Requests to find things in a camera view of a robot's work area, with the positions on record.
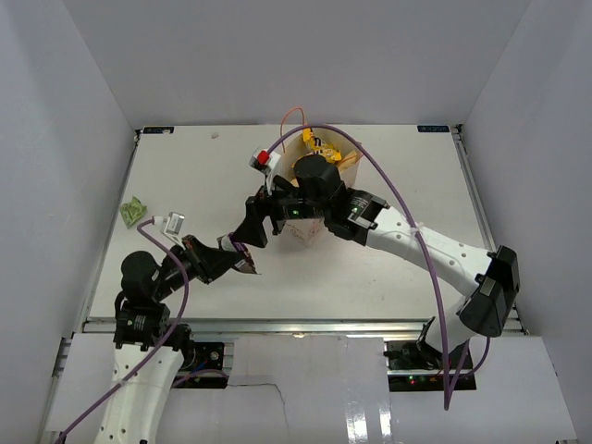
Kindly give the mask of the brown chocolate bar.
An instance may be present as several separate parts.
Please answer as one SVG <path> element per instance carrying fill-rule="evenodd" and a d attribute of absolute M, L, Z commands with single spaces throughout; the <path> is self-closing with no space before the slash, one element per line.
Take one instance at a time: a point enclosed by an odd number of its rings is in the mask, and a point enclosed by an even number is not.
<path fill-rule="evenodd" d="M 218 237 L 217 244 L 220 250 L 236 255 L 236 260 L 232 266 L 234 270 L 242 274 L 258 275 L 255 261 L 247 246 L 234 240 L 232 233 Z"/>

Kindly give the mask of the yellow snack packet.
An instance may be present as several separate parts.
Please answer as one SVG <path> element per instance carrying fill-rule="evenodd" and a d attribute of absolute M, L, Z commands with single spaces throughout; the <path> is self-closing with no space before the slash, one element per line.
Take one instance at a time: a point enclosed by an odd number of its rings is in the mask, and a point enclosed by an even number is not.
<path fill-rule="evenodd" d="M 330 164 L 337 164 L 342 160 L 340 149 L 316 136 L 312 129 L 302 131 L 302 141 L 310 153 L 322 156 Z"/>

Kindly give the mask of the green snack packet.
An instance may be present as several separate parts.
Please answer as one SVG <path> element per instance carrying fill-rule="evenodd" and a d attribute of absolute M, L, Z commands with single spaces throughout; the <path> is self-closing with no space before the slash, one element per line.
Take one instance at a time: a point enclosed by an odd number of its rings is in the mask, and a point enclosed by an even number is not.
<path fill-rule="evenodd" d="M 137 224 L 146 214 L 147 206 L 136 196 L 132 196 L 127 203 L 122 203 L 119 207 L 119 213 L 126 228 L 131 228 Z"/>

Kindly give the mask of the cream paper bag orange handles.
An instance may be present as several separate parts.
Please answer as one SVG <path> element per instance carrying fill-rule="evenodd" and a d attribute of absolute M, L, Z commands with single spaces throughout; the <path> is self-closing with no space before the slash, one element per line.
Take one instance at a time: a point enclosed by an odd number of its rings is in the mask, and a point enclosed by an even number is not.
<path fill-rule="evenodd" d="M 340 149 L 342 160 L 330 164 L 322 156 L 310 153 L 302 141 L 302 129 L 277 149 L 282 154 L 279 174 L 294 186 L 303 187 L 301 197 L 325 204 L 336 191 L 354 186 L 363 154 L 353 142 L 335 131 L 309 129 Z"/>

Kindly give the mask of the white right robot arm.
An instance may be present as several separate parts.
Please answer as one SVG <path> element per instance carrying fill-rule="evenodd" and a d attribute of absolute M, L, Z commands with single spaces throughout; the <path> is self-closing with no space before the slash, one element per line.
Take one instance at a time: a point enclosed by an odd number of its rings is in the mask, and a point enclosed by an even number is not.
<path fill-rule="evenodd" d="M 320 218 L 336 237 L 393 254 L 444 280 L 460 299 L 422 332 L 417 355 L 428 368 L 440 368 L 452 350 L 476 335 L 501 335 L 520 289 L 513 249 L 500 245 L 490 251 L 422 228 L 385 200 L 347 187 L 337 167 L 320 155 L 297 160 L 294 181 L 273 171 L 269 162 L 266 152 L 252 160 L 269 182 L 247 199 L 246 215 L 233 240 L 264 248 L 266 219 L 280 233 L 289 220 Z"/>

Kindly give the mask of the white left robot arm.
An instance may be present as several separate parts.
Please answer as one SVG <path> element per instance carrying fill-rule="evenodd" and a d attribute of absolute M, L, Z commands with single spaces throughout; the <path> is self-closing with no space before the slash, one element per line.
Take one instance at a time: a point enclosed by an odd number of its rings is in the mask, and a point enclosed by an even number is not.
<path fill-rule="evenodd" d="M 241 258 L 188 235 L 167 250 L 161 263 L 146 251 L 123 260 L 112 393 L 96 442 L 153 443 L 173 386 L 193 372 L 220 372 L 223 345 L 193 341 L 191 328 L 171 318 L 164 300 L 176 290 L 187 291 L 193 279 L 212 283 Z"/>

